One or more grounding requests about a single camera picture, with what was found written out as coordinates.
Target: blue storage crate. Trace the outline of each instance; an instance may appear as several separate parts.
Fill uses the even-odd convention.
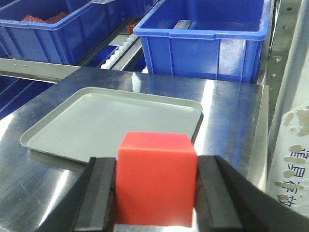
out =
[[[149,73],[250,82],[270,0],[161,0],[134,28]],[[188,29],[174,29],[180,20]]]
[[[26,15],[43,20],[67,12],[57,23],[24,22]],[[0,43],[10,58],[75,64],[122,22],[118,0],[16,0],[0,8]]]
[[[9,3],[11,3],[14,0],[0,0],[0,7],[3,7]]]
[[[158,0],[121,0],[123,16],[142,18]]]

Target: stainless steel table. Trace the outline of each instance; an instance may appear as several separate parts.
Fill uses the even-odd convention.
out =
[[[200,102],[203,121],[195,141],[197,153],[223,156],[252,183],[263,188],[267,163],[267,87],[80,68],[0,121],[0,231],[34,231],[84,169],[80,163],[28,151],[20,145],[19,138],[71,94],[90,86]],[[117,225],[115,230],[182,232],[198,228],[194,223],[193,228]]]

